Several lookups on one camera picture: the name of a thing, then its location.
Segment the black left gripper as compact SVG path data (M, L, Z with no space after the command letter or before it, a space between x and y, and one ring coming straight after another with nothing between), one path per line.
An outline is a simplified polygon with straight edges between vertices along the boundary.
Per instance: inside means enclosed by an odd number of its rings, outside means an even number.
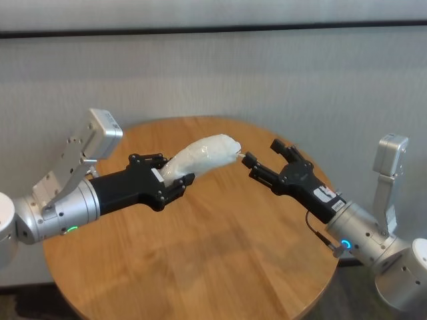
M130 155L129 164L122 171L91 179L101 215L136 204L161 211L182 197L194 179L193 173L173 181L160 181L153 172L169 162L163 154Z

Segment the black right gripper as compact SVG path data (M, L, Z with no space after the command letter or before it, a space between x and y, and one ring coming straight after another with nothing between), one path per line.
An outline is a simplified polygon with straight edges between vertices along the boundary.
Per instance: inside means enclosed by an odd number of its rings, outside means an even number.
M314 175L312 165L305 161L294 145L286 146L283 141L274 139L270 149L280 154L288 164L278 175L259 163L252 153L246 152L242 164L250 170L249 177L274 194L278 194L278 183L283 180L284 186L280 187L279 194L293 197L322 223L329 223L345 207L346 201Z

